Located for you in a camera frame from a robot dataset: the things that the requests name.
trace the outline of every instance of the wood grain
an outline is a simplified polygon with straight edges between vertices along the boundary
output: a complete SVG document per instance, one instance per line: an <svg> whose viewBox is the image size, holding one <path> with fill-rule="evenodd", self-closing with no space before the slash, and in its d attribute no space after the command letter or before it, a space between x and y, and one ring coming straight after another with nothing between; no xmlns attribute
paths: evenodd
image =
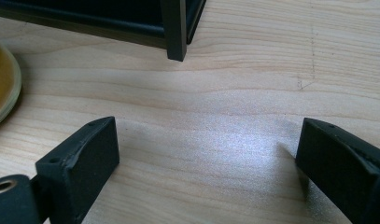
<svg viewBox="0 0 380 224"><path fill-rule="evenodd" d="M185 62L0 18L23 93L0 176L115 116L121 164L84 223L349 223L293 157L304 117L380 147L380 0L208 0Z"/></svg>

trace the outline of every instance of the light wood surface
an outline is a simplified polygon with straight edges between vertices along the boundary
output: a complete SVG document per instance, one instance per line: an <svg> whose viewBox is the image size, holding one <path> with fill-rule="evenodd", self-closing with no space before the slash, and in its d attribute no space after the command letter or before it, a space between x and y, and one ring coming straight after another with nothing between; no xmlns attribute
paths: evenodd
<svg viewBox="0 0 380 224"><path fill-rule="evenodd" d="M84 223L349 223L294 156L304 117L380 147L380 0L208 0L183 63L154 49L0 18L21 100L0 177L115 116L120 166Z"/></svg>

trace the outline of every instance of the black tray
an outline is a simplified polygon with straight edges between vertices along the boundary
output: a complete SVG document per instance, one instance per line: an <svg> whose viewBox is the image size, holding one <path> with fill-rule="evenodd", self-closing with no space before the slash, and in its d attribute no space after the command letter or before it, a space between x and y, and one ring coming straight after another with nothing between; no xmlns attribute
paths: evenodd
<svg viewBox="0 0 380 224"><path fill-rule="evenodd" d="M0 16L164 48L183 61L205 0L0 0Z"/></svg>

